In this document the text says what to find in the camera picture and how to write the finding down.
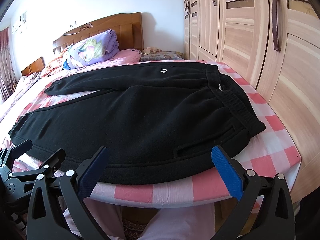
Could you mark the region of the black sweatpants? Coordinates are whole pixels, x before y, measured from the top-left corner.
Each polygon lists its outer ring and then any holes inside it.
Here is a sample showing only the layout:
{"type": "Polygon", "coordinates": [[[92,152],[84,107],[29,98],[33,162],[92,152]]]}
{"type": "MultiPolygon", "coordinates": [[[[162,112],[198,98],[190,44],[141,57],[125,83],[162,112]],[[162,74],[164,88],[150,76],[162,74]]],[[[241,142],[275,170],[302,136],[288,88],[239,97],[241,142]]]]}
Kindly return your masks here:
{"type": "Polygon", "coordinates": [[[74,74],[55,81],[48,96],[79,97],[21,116],[10,130],[15,145],[45,160],[62,148],[63,171],[101,146],[110,158],[100,181],[146,185],[212,168],[212,148],[234,157],[265,130],[246,93],[216,65],[150,62],[74,74]]]}

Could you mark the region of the pink checkered bed sheet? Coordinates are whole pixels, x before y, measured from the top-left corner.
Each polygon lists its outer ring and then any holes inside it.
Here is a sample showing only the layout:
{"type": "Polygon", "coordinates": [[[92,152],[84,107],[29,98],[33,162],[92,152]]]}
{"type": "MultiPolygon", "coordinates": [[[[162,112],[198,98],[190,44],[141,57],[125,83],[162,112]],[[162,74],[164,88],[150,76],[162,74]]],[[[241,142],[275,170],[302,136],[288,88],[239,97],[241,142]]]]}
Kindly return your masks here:
{"type": "MultiPolygon", "coordinates": [[[[219,71],[234,79],[245,91],[252,107],[265,124],[265,130],[250,140],[236,159],[245,169],[260,176],[285,176],[292,188],[301,164],[300,154],[283,123],[262,96],[233,68],[218,63],[219,71]]],[[[76,94],[47,96],[44,90],[55,80],[69,75],[61,71],[49,77],[25,79],[21,89],[1,102],[1,147],[11,145],[9,131],[23,114],[76,98],[76,94]]],[[[197,175],[168,183],[153,185],[113,185],[98,183],[91,198],[110,204],[144,208],[187,207],[218,202],[230,197],[215,168],[197,175]]]]}

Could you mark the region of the pink patterned curtain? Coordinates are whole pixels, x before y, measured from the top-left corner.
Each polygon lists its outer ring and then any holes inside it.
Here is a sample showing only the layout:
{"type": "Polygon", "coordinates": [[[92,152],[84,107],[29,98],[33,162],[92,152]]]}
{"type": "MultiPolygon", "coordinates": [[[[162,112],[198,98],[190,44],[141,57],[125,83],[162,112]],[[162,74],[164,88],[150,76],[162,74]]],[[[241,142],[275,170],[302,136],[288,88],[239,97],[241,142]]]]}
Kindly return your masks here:
{"type": "Polygon", "coordinates": [[[9,28],[1,31],[0,38],[0,75],[1,75],[1,98],[3,102],[12,94],[12,87],[16,82],[16,75],[12,66],[9,28]]]}

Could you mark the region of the wooden headboard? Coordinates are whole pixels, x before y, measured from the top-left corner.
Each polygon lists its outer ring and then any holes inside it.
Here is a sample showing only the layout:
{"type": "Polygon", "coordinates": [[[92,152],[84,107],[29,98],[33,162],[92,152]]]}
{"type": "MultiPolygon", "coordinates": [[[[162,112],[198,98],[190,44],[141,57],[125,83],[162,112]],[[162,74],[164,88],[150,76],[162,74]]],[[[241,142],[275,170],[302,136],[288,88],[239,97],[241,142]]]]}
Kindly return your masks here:
{"type": "Polygon", "coordinates": [[[138,49],[143,51],[142,13],[135,12],[107,16],[76,27],[53,42],[53,53],[57,55],[67,46],[76,44],[108,29],[116,32],[120,50],[138,49]]]}
{"type": "Polygon", "coordinates": [[[33,63],[28,65],[24,70],[21,71],[22,76],[29,76],[33,73],[41,72],[45,67],[43,57],[38,58],[33,63]]]}

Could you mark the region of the orange patterned pillow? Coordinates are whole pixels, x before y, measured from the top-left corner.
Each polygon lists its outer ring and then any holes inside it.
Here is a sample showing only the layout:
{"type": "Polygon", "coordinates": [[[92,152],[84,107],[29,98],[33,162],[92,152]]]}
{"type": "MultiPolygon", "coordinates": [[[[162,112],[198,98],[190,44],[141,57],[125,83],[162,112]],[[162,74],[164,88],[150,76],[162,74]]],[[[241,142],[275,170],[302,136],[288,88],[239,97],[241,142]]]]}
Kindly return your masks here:
{"type": "Polygon", "coordinates": [[[62,58],[65,52],[67,52],[72,45],[67,46],[63,51],[61,51],[60,55],[50,61],[41,71],[40,78],[49,77],[57,72],[60,72],[63,67],[62,58]]]}

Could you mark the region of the purple floral folded quilt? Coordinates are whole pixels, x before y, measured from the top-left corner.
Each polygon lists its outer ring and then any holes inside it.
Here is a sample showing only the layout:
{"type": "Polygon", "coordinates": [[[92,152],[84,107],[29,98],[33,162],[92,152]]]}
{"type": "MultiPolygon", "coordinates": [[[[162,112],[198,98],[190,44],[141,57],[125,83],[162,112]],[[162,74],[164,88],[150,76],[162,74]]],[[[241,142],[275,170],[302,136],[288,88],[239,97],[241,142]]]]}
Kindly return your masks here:
{"type": "Polygon", "coordinates": [[[114,57],[119,52],[116,32],[112,29],[82,40],[63,54],[62,67],[66,70],[90,66],[114,57]]]}

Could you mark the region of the floral covered nightstand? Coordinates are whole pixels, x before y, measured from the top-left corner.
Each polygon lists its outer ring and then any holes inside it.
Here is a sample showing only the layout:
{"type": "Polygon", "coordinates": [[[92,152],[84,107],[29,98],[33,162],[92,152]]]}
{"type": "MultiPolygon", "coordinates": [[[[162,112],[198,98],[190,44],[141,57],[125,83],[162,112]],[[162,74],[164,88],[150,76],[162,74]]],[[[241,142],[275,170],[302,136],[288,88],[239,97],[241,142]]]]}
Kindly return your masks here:
{"type": "Polygon", "coordinates": [[[183,60],[183,53],[178,51],[162,51],[157,47],[144,48],[140,62],[146,61],[183,60]]]}

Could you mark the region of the light wood wardrobe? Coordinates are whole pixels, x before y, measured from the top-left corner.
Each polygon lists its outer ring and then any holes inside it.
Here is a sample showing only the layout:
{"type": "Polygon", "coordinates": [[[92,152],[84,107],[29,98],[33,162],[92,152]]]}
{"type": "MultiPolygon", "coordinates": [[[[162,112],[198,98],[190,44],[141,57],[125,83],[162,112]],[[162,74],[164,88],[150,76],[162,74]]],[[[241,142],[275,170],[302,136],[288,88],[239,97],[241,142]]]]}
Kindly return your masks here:
{"type": "Polygon", "coordinates": [[[319,0],[184,0],[188,60],[220,61],[275,112],[302,158],[291,192],[319,187],[319,0]]]}

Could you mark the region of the white wall air conditioner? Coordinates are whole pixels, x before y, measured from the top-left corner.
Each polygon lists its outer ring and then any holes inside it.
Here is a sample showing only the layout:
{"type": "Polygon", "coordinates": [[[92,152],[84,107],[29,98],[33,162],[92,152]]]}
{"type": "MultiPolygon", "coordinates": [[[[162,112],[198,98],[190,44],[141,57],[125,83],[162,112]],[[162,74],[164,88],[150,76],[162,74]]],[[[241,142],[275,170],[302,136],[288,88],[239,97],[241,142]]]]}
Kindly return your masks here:
{"type": "Polygon", "coordinates": [[[12,33],[15,34],[20,29],[20,27],[23,24],[25,24],[26,21],[27,21],[27,13],[24,12],[18,18],[16,18],[15,22],[12,24],[11,26],[12,33]]]}

